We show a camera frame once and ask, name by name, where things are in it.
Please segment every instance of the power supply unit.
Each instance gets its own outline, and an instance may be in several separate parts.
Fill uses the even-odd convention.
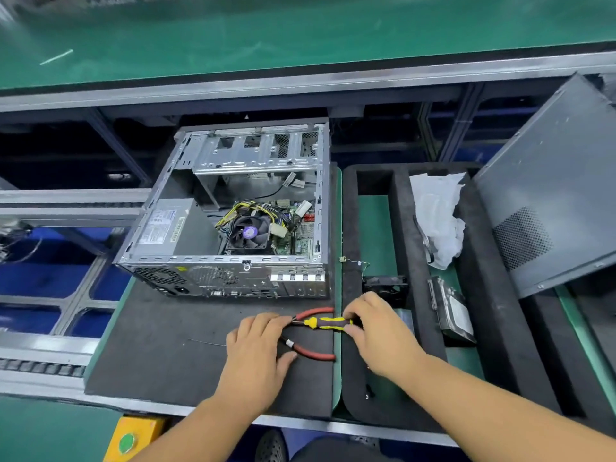
[[[184,128],[115,263],[167,295],[330,295],[327,119]]]

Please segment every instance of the sticker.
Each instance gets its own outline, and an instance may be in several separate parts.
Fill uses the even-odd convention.
[[[152,212],[139,242],[142,244],[163,244],[174,217],[175,209],[157,209]]]
[[[182,231],[182,228],[184,227],[184,222],[186,222],[186,217],[180,217],[179,219],[177,219],[177,225],[175,226],[175,228],[173,229],[173,233],[171,234],[170,241],[172,243],[175,243],[177,239],[180,237],[180,232]]]
[[[468,316],[466,306],[452,296],[449,297],[449,303],[451,304],[451,312],[453,312],[453,322],[455,325],[463,331],[474,335],[473,325],[471,324],[470,316]]]

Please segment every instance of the screwdriver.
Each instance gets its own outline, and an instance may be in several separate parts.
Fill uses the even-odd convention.
[[[304,320],[296,320],[291,322],[294,326],[308,326],[311,329],[334,329],[336,331],[344,331],[344,326],[353,324],[352,319],[345,318],[307,318]]]

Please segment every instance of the plastic bag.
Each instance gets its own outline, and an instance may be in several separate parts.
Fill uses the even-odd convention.
[[[453,217],[453,209],[460,199],[464,185],[458,183],[464,173],[429,177],[413,175],[411,187],[415,200],[415,216],[421,230],[428,237],[434,262],[430,266],[445,270],[454,257],[462,252],[466,224]]]

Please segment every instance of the red pliers handle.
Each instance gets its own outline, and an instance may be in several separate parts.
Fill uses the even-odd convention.
[[[327,314],[327,313],[333,313],[333,312],[334,312],[334,308],[329,307],[329,306],[325,306],[321,308],[313,308],[311,310],[306,310],[304,312],[301,312],[295,315],[293,317],[293,321],[299,321],[301,319],[308,318],[309,316],[314,316],[317,314]],[[335,362],[336,361],[336,356],[334,354],[320,354],[318,352],[312,352],[312,350],[304,349],[304,347],[297,345],[295,342],[293,342],[292,340],[284,336],[280,336],[280,340],[285,345],[287,345],[287,347],[289,347],[291,350],[294,350],[295,352],[297,352],[299,355],[303,357],[310,358],[311,360],[318,360],[320,362]]]

